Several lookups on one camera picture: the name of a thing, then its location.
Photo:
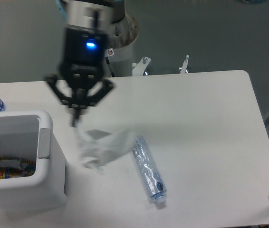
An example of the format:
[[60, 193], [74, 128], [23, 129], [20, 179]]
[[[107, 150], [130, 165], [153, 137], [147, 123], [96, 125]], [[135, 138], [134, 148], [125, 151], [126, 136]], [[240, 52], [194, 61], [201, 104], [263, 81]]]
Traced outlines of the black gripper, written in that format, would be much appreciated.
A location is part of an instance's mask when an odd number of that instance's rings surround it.
[[[61, 104], [71, 110], [72, 127], [77, 126], [83, 110], [95, 106], [115, 87], [113, 82], [103, 79], [103, 61], [108, 37], [109, 35], [100, 29], [66, 26], [59, 72], [71, 90], [76, 92], [76, 99], [60, 91], [56, 74], [44, 75], [45, 82]], [[88, 91], [98, 82], [101, 82], [99, 90], [88, 95]]]

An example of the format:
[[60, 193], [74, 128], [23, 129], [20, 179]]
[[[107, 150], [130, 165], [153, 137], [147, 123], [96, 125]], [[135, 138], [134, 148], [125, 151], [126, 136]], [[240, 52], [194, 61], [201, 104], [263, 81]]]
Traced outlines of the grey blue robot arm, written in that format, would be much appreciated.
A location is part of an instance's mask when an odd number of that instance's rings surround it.
[[44, 75], [44, 80], [61, 104], [71, 109], [71, 125], [76, 127], [84, 110], [95, 106], [114, 88], [104, 66], [114, 1], [70, 0], [66, 14], [58, 72]]

